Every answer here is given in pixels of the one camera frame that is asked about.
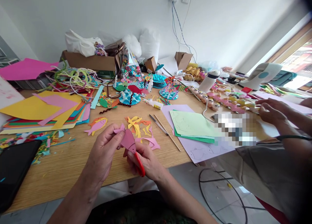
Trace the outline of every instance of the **green paper sheet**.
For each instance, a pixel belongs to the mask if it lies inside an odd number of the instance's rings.
[[[179,135],[220,136],[214,126],[201,114],[170,110],[170,115]]]

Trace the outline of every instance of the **red scissors handle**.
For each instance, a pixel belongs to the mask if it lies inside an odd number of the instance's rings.
[[[143,164],[142,164],[137,152],[135,152],[134,156],[136,157],[136,160],[139,163],[139,166],[136,165],[136,169],[139,172],[139,175],[141,177],[144,177],[145,176],[145,170],[144,170]]]

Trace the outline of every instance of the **stack of colored paper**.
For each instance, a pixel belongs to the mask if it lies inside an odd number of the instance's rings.
[[[214,143],[220,133],[213,124],[198,113],[170,110],[175,136],[205,143]]]
[[[93,92],[83,94],[88,100]],[[50,131],[73,128],[89,122],[91,103],[84,103],[79,95],[44,91],[0,110],[12,116],[0,134]]]

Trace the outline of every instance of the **hand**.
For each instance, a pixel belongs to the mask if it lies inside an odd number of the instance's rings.
[[[286,116],[280,111],[272,108],[269,104],[263,103],[259,109],[259,115],[265,122],[271,123],[274,126],[279,124],[287,124]]]
[[[114,129],[119,128],[117,124],[109,125],[98,135],[94,142],[87,163],[82,171],[82,175],[86,176],[89,181],[102,184],[107,178],[115,150],[120,148],[119,144],[124,137],[124,131],[118,134],[114,133]]]
[[[261,105],[263,103],[267,103],[269,104],[272,108],[282,112],[283,114],[285,114],[286,116],[293,111],[293,108],[291,108],[289,105],[287,105],[284,102],[278,101],[278,100],[274,100],[272,98],[266,99],[266,100],[257,100],[256,105]]]
[[[146,176],[151,180],[159,181],[163,176],[165,168],[157,160],[157,157],[153,153],[151,147],[147,144],[136,142],[136,151],[138,152],[138,156],[143,164]],[[127,162],[130,165],[131,172],[134,175],[137,174],[135,165],[138,166],[138,162],[134,154],[130,151],[128,151]]]

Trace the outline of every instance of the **person's arm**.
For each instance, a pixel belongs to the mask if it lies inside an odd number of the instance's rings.
[[[280,111],[264,103],[260,107],[259,115],[265,122],[273,124],[280,135],[300,135],[300,133],[289,125],[286,116]],[[299,162],[307,162],[312,158],[312,144],[308,140],[297,138],[286,138],[282,140],[285,150]]]
[[[111,124],[97,137],[77,182],[47,224],[86,223],[111,169],[114,152],[124,137],[124,131],[115,135],[114,129],[119,129],[118,125]]]
[[[207,210],[160,164],[148,145],[136,142],[136,150],[146,176],[155,181],[162,197],[171,207],[180,214],[194,219],[198,224],[217,224]],[[138,163],[133,153],[128,152],[127,161],[132,173],[136,174],[135,164],[138,165]]]
[[[289,105],[283,102],[271,98],[256,101],[257,105],[261,105],[263,103],[267,103],[274,109],[283,113],[287,117],[287,119],[291,121],[294,125],[296,125],[300,130],[312,136],[312,118],[299,113],[298,111],[294,110]]]

